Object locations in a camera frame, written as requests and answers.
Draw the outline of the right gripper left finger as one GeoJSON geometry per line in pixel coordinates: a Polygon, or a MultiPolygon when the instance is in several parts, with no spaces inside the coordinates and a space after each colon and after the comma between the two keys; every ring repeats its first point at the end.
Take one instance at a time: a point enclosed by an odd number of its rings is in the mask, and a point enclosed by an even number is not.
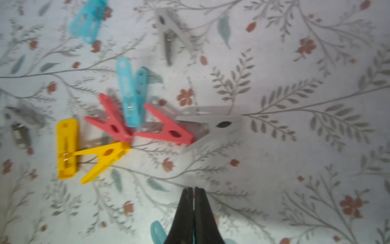
{"type": "Polygon", "coordinates": [[[192,188],[182,191],[175,217],[165,244],[192,244],[194,233],[194,194],[192,188]]]}

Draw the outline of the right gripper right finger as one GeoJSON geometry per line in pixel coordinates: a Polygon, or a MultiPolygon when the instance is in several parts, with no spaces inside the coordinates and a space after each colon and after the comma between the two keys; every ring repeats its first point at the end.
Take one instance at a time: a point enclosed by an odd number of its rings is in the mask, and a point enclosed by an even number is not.
{"type": "Polygon", "coordinates": [[[225,244],[219,233],[206,191],[195,188],[195,243],[225,244]]]}

